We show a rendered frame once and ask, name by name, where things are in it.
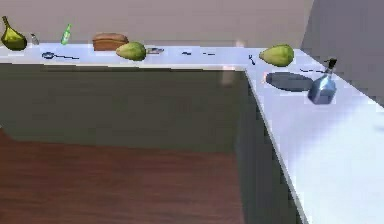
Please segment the white kitchen counter green cabinets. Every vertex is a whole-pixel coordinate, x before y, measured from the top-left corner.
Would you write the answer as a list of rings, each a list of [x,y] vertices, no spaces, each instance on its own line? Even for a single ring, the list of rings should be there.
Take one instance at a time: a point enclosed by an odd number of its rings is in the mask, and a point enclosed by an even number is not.
[[[44,52],[78,57],[42,58]],[[306,93],[279,90],[262,79],[274,67],[257,59],[256,48],[173,46],[137,63],[113,53],[96,53],[87,44],[44,43],[12,52],[0,46],[0,125],[10,126],[6,112],[18,106],[16,123],[34,131],[54,124],[54,107],[62,104],[76,118],[89,117],[102,129],[113,125],[107,100],[121,90],[136,90],[124,101],[115,128],[135,120],[157,125],[160,139],[185,122],[221,121],[220,100],[188,83],[182,71],[217,70],[220,85],[242,73],[248,84],[242,98],[236,153],[245,219],[264,224],[261,190],[270,174],[261,144],[273,145],[303,224],[384,224],[384,108],[339,76],[328,105],[311,103]],[[252,65],[248,55],[253,56]]]

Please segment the green oval fruit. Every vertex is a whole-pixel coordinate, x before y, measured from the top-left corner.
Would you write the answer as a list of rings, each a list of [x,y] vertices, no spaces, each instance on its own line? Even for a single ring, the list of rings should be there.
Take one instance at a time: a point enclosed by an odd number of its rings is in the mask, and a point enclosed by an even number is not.
[[[288,44],[279,44],[262,51],[259,58],[273,66],[286,67],[294,59],[294,50]]]
[[[129,42],[118,47],[116,54],[128,60],[142,61],[146,58],[147,52],[143,44],[139,42]]]

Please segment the brown bread loaf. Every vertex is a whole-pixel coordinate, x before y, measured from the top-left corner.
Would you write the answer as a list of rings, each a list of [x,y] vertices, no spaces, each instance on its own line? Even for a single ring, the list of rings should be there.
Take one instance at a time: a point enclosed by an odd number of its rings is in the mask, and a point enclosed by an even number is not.
[[[128,38],[118,33],[100,33],[93,37],[92,42],[95,51],[115,51],[128,43]]]

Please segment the blue glass pump bottle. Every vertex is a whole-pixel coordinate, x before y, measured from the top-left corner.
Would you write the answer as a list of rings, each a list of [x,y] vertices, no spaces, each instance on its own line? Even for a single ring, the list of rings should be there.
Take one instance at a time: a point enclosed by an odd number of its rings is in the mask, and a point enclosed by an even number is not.
[[[336,93],[336,84],[332,79],[333,69],[337,63],[336,58],[327,60],[328,66],[323,75],[314,80],[308,91],[308,99],[316,105],[330,104]]]

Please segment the green glass bottle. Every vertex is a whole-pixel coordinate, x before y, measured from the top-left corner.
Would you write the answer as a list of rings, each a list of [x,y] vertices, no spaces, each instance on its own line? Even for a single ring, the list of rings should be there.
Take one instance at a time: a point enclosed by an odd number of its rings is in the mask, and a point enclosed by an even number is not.
[[[63,32],[62,38],[61,38],[61,44],[62,45],[66,45],[68,43],[69,38],[71,36],[71,27],[72,27],[72,25],[68,24],[65,31]]]

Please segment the dark blue spoon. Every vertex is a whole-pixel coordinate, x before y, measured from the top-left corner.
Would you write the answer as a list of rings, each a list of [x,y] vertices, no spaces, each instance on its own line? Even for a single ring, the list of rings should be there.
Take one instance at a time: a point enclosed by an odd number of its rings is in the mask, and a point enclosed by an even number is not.
[[[45,59],[53,59],[53,58],[65,58],[65,59],[72,59],[72,60],[78,60],[80,58],[73,57],[73,56],[64,56],[64,55],[57,55],[53,52],[44,52],[41,54],[42,58]]]

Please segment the green pear with stem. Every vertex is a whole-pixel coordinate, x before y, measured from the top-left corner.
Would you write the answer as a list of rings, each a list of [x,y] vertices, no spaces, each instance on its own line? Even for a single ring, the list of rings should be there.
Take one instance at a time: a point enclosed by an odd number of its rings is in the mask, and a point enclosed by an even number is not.
[[[1,37],[3,45],[11,51],[22,51],[27,47],[27,39],[24,35],[14,30],[6,16],[2,17],[5,25],[5,31]]]

